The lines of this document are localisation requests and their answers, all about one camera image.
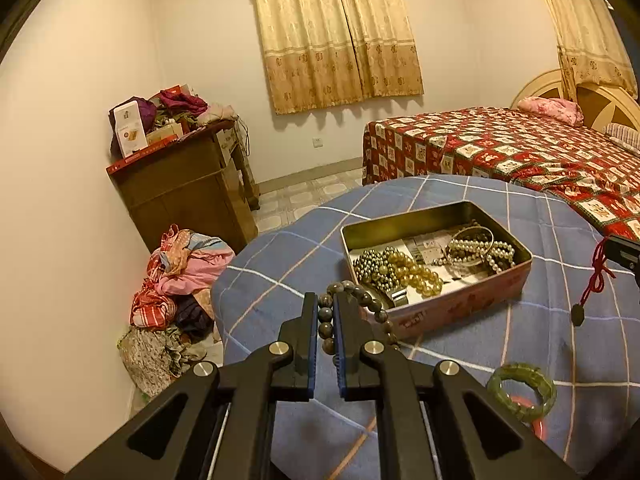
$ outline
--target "beige curtain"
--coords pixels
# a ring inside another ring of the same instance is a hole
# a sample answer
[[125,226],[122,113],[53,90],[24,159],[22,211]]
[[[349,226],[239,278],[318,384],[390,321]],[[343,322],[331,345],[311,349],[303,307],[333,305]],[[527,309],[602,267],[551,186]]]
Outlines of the beige curtain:
[[565,95],[576,102],[576,85],[591,82],[637,99],[636,76],[604,0],[544,1],[556,28]]
[[404,0],[342,0],[364,97],[423,94]]
[[276,113],[422,93],[402,0],[256,0],[256,5]]

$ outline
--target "jade bangle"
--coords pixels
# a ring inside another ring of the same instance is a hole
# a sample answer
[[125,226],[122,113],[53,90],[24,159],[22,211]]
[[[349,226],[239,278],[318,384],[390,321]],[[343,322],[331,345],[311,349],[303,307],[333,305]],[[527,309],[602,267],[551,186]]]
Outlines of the jade bangle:
[[[511,400],[511,397],[502,389],[502,381],[518,381],[525,383],[529,388],[536,390],[542,397],[542,404],[527,408]],[[540,368],[532,367],[526,363],[512,363],[497,368],[489,378],[486,388],[494,394],[507,409],[515,415],[518,420],[526,424],[532,423],[537,418],[544,417],[551,411],[556,402],[558,391],[553,381],[547,379]]]

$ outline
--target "jewelry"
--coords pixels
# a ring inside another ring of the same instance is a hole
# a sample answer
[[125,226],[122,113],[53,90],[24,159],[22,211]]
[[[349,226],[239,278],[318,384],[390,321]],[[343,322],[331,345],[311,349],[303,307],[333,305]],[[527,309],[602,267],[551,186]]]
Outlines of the jewelry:
[[[542,399],[542,404],[540,406],[523,406],[514,402],[502,389],[502,381],[505,380],[525,383],[529,388],[536,390]],[[489,390],[500,403],[506,406],[513,415],[527,424],[547,415],[554,406],[558,395],[558,390],[554,382],[547,379],[542,371],[540,371],[540,368],[526,363],[506,364],[500,368],[496,368],[486,384],[486,389]]]
[[394,324],[389,319],[382,302],[377,298],[373,298],[362,286],[356,285],[349,280],[343,282],[333,282],[326,288],[326,294],[318,296],[318,335],[322,339],[322,350],[327,355],[335,355],[335,339],[334,326],[334,294],[338,292],[346,292],[351,294],[358,304],[371,313],[378,323],[382,325],[386,333],[387,344],[392,348],[399,350],[398,338],[394,334]]
[[382,254],[366,249],[353,268],[358,282],[375,286],[390,297],[398,288],[412,286],[423,298],[430,298],[440,294],[444,285],[437,272],[393,247],[385,248]]
[[495,274],[515,267],[514,247],[507,242],[495,241],[490,229],[482,227],[476,221],[472,222],[471,227],[464,228],[453,235],[445,247],[445,258],[434,260],[433,265],[451,264],[473,267],[487,264]]

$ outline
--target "wooden dresser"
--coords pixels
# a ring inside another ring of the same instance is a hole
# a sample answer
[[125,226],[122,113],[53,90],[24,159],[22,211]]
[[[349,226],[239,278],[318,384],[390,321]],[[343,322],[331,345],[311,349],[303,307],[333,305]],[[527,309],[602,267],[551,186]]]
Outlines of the wooden dresser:
[[238,143],[221,146],[218,135],[233,127],[233,121],[215,123],[111,175],[150,251],[174,223],[219,236],[236,254],[257,236],[249,202],[257,203],[258,193],[250,169]]

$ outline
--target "bed headboard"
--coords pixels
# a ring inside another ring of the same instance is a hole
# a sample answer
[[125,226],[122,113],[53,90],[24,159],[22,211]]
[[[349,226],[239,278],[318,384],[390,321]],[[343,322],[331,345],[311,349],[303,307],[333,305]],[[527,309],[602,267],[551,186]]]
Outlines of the bed headboard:
[[[517,108],[520,99],[528,96],[559,98],[562,94],[560,69],[550,70],[528,83],[511,103]],[[622,88],[578,85],[578,104],[584,114],[584,125],[602,132],[609,123],[624,124],[640,130],[640,105]]]

